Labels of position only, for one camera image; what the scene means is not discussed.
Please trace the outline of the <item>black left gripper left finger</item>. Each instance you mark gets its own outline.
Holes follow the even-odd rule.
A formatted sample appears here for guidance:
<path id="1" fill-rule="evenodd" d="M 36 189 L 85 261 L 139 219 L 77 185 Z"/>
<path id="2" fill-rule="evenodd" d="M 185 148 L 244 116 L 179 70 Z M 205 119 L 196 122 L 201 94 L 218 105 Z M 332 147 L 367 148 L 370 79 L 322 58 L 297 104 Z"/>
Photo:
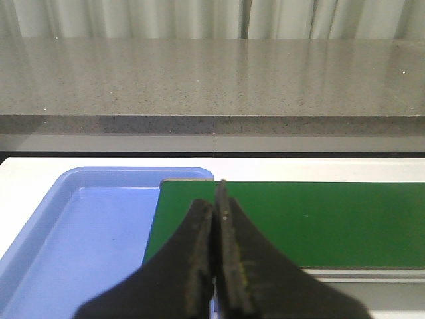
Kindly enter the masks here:
<path id="1" fill-rule="evenodd" d="M 76 318 L 209 318 L 213 206 L 196 199 L 169 240 L 124 281 L 85 302 Z"/>

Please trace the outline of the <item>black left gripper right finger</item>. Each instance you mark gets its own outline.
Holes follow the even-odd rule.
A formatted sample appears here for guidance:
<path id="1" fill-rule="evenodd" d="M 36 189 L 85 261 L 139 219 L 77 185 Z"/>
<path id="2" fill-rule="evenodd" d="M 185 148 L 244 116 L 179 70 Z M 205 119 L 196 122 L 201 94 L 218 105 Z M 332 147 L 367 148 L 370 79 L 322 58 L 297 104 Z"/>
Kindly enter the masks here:
<path id="1" fill-rule="evenodd" d="M 214 243 L 223 318 L 370 318 L 361 302 L 275 248 L 228 195 L 225 181 L 215 191 Z"/>

